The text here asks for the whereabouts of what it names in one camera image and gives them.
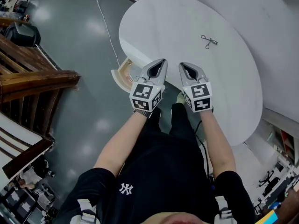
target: white tabletop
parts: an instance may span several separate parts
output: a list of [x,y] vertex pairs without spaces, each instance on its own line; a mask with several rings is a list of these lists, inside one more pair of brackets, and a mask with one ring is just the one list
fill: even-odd
[[[218,45],[206,49],[208,41],[201,35]],[[166,81],[179,89],[179,63],[201,67],[212,85],[214,114],[230,145],[254,132],[263,105],[256,64],[241,36],[214,10],[197,0],[139,0],[123,16],[119,36],[128,58],[140,67],[165,58]]]

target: black t-shirt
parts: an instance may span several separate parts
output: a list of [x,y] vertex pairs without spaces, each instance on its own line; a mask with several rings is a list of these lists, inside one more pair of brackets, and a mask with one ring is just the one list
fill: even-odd
[[97,205],[101,224],[140,224],[159,212],[187,212],[214,223],[216,196],[224,196],[235,220],[252,224],[255,213],[239,175],[220,174],[214,190],[198,146],[161,133],[138,140],[117,178],[103,168],[83,173],[62,205],[56,222],[81,214],[78,199]]

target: white desk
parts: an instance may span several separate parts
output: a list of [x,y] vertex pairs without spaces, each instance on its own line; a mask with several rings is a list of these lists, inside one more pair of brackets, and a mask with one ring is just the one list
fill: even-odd
[[[218,45],[206,49],[201,35]],[[128,58],[140,67],[167,59],[166,81],[179,89],[179,63],[200,66],[211,82],[214,114],[230,145],[254,132],[263,104],[256,64],[241,36],[214,10],[197,0],[139,0],[123,16],[119,36]]]

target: forearm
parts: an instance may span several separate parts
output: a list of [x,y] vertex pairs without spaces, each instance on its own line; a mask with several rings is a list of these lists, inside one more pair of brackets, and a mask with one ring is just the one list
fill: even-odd
[[146,119],[140,113],[134,113],[105,145],[94,168],[105,168],[117,176],[131,153]]
[[206,134],[207,149],[213,166],[214,178],[228,170],[236,171],[232,149],[215,116],[210,110],[202,111],[200,116]]

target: white wall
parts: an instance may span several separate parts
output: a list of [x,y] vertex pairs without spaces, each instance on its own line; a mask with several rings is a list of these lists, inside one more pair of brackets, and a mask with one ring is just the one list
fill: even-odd
[[299,122],[299,6],[283,0],[198,0],[220,13],[247,43],[264,105]]

